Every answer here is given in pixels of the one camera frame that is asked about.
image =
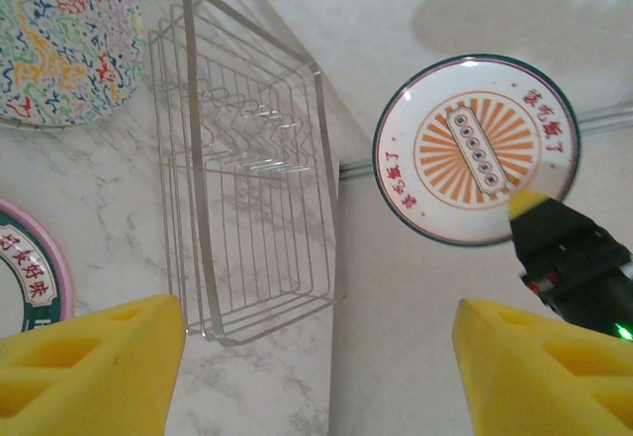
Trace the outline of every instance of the white marble surface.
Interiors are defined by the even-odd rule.
[[[152,27],[170,0],[138,0]],[[110,121],[0,130],[0,194],[55,238],[77,313],[165,293],[153,98],[141,85]],[[240,347],[187,339],[166,434],[326,434],[331,308]]]

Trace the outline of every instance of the colorful patterned plate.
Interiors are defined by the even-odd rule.
[[[529,187],[562,200],[578,168],[572,107],[542,72],[474,54],[431,65],[387,105],[374,173],[392,211],[435,240],[482,246],[510,237],[506,203]]]
[[[0,0],[0,125],[112,115],[140,80],[146,46],[135,0]]]
[[[72,317],[72,282],[52,238],[0,199],[0,338]]]

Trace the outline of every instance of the green led light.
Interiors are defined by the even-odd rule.
[[[615,328],[617,329],[617,334],[620,336],[621,339],[633,340],[633,332],[631,332],[629,329],[620,324],[615,324]]]

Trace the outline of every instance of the orange sunburst pattern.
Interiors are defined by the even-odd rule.
[[[481,178],[478,186],[478,171],[469,168],[464,156],[468,150],[460,149],[447,126],[449,114],[460,107],[474,114],[474,126],[481,129],[482,141],[496,156],[493,163],[502,170],[498,179],[505,186],[494,193],[484,192]],[[492,92],[470,92],[440,105],[424,120],[415,142],[415,167],[429,192],[446,204],[460,209],[496,207],[531,177],[540,160],[539,141],[534,121],[520,105]]]

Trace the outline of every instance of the metal wire basket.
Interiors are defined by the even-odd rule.
[[[222,0],[183,0],[149,35],[169,290],[187,332],[242,344],[332,305],[314,61]]]

